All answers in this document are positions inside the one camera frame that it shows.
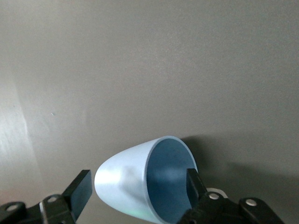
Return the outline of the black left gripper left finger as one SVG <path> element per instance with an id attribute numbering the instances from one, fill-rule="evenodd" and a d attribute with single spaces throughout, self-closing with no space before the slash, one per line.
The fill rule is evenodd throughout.
<path id="1" fill-rule="evenodd" d="M 34 206 L 21 201 L 0 205 L 0 224 L 77 224 L 91 195 L 91 171 L 82 170 L 62 194 L 47 196 Z"/>

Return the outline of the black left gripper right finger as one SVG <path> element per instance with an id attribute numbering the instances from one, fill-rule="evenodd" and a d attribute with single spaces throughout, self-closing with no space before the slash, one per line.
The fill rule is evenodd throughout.
<path id="1" fill-rule="evenodd" d="M 187 169 L 186 190 L 192 208 L 179 224 L 284 224 L 259 198 L 246 197 L 234 203 L 221 193 L 208 191 L 194 168 Z"/>

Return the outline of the light blue plastic cup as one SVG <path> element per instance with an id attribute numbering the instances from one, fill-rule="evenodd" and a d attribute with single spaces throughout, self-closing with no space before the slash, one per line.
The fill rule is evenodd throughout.
<path id="1" fill-rule="evenodd" d="M 94 186 L 110 207 L 156 224 L 176 224 L 190 202 L 186 171 L 197 168 L 188 146 L 164 136 L 126 149 L 98 168 Z"/>

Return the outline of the dark grey table cloth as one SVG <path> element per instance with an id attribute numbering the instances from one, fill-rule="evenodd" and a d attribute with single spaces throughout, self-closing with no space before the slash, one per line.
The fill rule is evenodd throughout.
<path id="1" fill-rule="evenodd" d="M 0 0 L 0 204 L 166 135 L 299 224 L 299 0 Z"/>

